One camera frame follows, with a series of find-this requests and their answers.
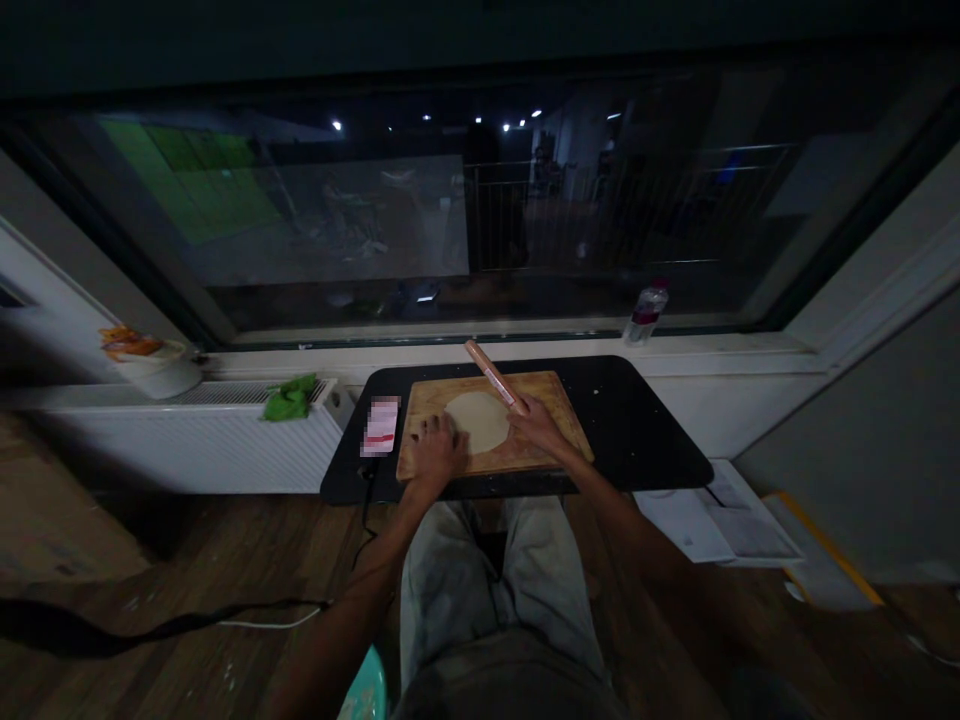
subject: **dough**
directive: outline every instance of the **dough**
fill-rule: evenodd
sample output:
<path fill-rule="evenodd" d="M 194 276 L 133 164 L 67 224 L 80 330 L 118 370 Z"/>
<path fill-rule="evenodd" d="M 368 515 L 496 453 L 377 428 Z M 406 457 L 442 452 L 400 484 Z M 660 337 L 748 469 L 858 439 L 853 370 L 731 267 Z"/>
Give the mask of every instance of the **dough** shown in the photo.
<path fill-rule="evenodd" d="M 470 455 L 493 450 L 507 439 L 510 423 L 506 406 L 489 393 L 464 393 L 445 408 L 461 432 L 470 433 L 467 452 Z"/>

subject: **window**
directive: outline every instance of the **window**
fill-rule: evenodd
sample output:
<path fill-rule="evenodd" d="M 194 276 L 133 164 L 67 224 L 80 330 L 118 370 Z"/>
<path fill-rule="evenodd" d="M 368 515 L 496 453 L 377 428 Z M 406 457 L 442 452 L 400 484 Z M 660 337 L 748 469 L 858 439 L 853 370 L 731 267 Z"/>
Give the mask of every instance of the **window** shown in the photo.
<path fill-rule="evenodd" d="M 493 68 L 121 97 L 7 138 L 221 346 L 619 332 L 657 276 L 664 331 L 748 331 L 788 320 L 893 208 L 918 142 L 936 136 L 929 160 L 956 141 L 940 121 L 957 70 L 889 47 Z"/>

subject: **window sill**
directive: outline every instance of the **window sill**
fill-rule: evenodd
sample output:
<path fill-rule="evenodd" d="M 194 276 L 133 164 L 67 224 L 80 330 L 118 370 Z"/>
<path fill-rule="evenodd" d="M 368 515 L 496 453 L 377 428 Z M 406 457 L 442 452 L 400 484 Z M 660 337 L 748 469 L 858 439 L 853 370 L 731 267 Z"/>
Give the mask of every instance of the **window sill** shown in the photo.
<path fill-rule="evenodd" d="M 630 360 L 645 377 L 824 372 L 817 354 L 784 333 L 654 337 L 636 348 L 625 346 L 619 338 L 586 338 L 490 343 L 484 349 L 494 362 L 618 355 Z M 319 372 L 348 385 L 362 385 L 383 367 L 470 361 L 460 345 L 265 350 L 213 353 L 210 357 L 209 376 L 215 380 L 280 379 Z"/>

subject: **hand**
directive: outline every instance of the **hand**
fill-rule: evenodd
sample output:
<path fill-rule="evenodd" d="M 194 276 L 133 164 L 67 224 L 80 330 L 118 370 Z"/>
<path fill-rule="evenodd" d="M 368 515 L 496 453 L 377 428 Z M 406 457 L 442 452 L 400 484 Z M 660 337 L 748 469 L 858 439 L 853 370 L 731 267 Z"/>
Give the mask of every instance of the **hand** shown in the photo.
<path fill-rule="evenodd" d="M 576 452 L 573 445 L 560 432 L 560 428 L 553 421 L 550 411 L 542 402 L 527 393 L 520 393 L 520 397 L 527 404 L 530 415 L 523 417 L 516 413 L 510 413 L 507 415 L 507 420 L 511 425 L 522 430 L 530 442 L 557 460 L 560 460 L 562 455 L 570 451 Z"/>
<path fill-rule="evenodd" d="M 433 502 L 452 478 L 467 463 L 467 433 L 454 437 L 450 416 L 431 415 L 420 423 L 413 435 L 413 465 L 416 475 L 409 481 L 410 489 L 417 488 Z"/>

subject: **green cloth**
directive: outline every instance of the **green cloth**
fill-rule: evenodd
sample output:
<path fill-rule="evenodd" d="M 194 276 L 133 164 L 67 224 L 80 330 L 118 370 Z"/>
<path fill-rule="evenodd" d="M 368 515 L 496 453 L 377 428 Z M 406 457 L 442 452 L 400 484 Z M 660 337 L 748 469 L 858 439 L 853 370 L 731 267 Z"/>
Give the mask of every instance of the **green cloth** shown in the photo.
<path fill-rule="evenodd" d="M 288 380 L 283 385 L 269 388 L 276 392 L 267 400 L 261 420 L 284 422 L 302 420 L 310 414 L 310 394 L 317 385 L 315 373 Z"/>

